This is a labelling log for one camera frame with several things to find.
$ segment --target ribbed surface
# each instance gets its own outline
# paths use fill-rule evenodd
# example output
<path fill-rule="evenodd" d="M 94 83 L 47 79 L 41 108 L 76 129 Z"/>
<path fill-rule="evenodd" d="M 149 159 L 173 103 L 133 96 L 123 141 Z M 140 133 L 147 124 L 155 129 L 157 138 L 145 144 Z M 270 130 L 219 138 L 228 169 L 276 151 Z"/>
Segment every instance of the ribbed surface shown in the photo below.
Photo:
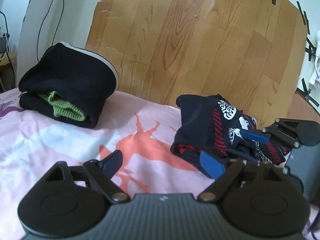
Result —
<path fill-rule="evenodd" d="M 24 240 L 45 240 L 26 236 Z M 191 194 L 138 194 L 127 204 L 114 205 L 93 229 L 68 240 L 254 240 L 233 228 L 215 205 Z M 303 240 L 300 235 L 281 240 Z"/>

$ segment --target green knit fabric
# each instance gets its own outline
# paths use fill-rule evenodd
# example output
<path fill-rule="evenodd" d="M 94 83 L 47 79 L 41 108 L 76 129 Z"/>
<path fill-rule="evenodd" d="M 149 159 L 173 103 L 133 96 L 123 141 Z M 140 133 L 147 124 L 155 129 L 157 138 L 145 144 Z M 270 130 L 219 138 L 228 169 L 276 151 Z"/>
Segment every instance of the green knit fabric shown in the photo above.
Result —
<path fill-rule="evenodd" d="M 87 118 L 83 111 L 64 100 L 56 91 L 51 91 L 48 94 L 39 94 L 38 96 L 53 107 L 53 115 L 55 117 L 64 116 L 79 122 Z"/>

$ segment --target wooden floor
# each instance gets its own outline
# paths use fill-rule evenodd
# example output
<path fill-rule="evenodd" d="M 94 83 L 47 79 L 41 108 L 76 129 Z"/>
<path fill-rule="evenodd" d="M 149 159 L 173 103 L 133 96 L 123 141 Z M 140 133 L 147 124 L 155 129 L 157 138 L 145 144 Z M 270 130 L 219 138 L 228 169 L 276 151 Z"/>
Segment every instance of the wooden floor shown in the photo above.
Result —
<path fill-rule="evenodd" d="M 287 114 L 306 35 L 288 0 L 100 0 L 86 48 L 120 91 L 172 106 L 219 93 L 263 127 Z"/>

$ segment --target pink bedsheet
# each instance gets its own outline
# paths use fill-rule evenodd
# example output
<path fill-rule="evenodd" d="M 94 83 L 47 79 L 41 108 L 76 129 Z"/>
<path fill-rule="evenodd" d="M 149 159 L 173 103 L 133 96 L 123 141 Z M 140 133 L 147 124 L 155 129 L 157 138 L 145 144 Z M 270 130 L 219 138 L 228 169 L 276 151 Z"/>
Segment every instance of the pink bedsheet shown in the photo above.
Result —
<path fill-rule="evenodd" d="M 0 95 L 0 239 L 18 240 L 21 198 L 57 161 L 79 165 L 115 149 L 124 163 L 112 180 L 131 197 L 139 192 L 198 195 L 212 179 L 170 151 L 180 110 L 115 92 L 95 129 L 55 121 L 19 106 L 20 91 Z"/>

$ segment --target white plug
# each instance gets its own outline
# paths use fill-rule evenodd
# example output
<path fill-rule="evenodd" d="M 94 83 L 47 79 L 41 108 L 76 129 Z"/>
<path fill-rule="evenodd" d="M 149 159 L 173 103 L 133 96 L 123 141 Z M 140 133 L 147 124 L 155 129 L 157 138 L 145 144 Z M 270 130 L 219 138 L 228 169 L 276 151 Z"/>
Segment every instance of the white plug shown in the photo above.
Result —
<path fill-rule="evenodd" d="M 316 43 L 317 43 L 317 50 L 316 50 L 316 59 L 315 59 L 315 70 L 318 78 L 320 78 L 320 72 L 317 66 L 318 60 L 320 58 L 320 29 L 316 31 Z"/>
<path fill-rule="evenodd" d="M 316 73 L 316 70 L 314 70 L 313 71 L 313 74 L 312 74 L 312 76 L 311 76 L 311 78 L 310 78 L 310 81 L 309 81 L 309 87 L 310 86 L 316 86 L 316 79 L 317 79 L 317 73 Z"/>
<path fill-rule="evenodd" d="M 320 57 L 320 29 L 316 31 L 316 57 Z"/>

